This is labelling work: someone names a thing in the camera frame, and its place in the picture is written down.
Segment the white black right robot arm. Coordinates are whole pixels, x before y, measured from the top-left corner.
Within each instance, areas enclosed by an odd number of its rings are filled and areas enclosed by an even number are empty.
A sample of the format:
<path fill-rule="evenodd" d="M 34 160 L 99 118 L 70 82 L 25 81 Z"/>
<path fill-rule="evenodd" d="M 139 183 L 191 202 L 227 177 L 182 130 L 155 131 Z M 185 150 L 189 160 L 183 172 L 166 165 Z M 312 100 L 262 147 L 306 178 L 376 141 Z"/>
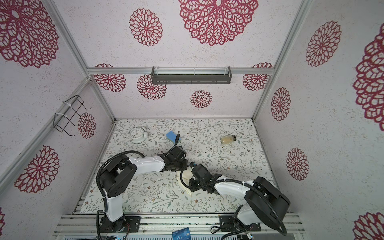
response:
<path fill-rule="evenodd" d="M 229 179 L 221 174 L 211 174 L 206 167 L 192 162 L 181 171 L 190 171 L 192 178 L 182 185 L 192 192 L 203 190 L 209 194 L 232 196 L 246 201 L 233 215 L 237 228 L 263 223 L 283 236 L 288 234 L 283 219 L 291 205 L 290 200 L 267 179 L 257 177 L 253 181 Z"/>

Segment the cream square paper sheet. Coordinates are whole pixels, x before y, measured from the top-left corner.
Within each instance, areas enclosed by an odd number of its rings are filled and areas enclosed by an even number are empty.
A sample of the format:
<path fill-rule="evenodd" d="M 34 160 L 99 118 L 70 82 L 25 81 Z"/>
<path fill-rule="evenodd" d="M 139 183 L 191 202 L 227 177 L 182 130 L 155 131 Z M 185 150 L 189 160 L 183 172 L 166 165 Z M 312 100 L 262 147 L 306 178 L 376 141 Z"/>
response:
<path fill-rule="evenodd" d="M 192 196 L 192 191 L 189 188 L 186 188 L 184 186 L 184 184 L 190 186 L 189 180 L 193 178 L 192 168 L 187 167 L 187 169 L 184 170 L 183 173 L 176 172 L 176 176 L 177 176 L 178 183 L 181 186 L 183 192 L 185 194 L 189 194 L 190 196 Z"/>

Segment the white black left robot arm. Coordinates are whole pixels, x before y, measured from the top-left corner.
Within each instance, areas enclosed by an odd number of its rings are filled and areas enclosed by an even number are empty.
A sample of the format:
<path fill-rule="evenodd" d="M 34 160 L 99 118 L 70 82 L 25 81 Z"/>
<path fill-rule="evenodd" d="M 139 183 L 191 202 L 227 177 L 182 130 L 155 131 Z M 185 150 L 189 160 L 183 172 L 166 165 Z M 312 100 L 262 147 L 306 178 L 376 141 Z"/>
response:
<path fill-rule="evenodd" d="M 136 175 L 179 172 L 187 166 L 186 155 L 182 147 L 174 146 L 154 157 L 144 157 L 138 151 L 125 151 L 109 158 L 96 174 L 106 218 L 115 223 L 124 216 L 123 193 Z"/>

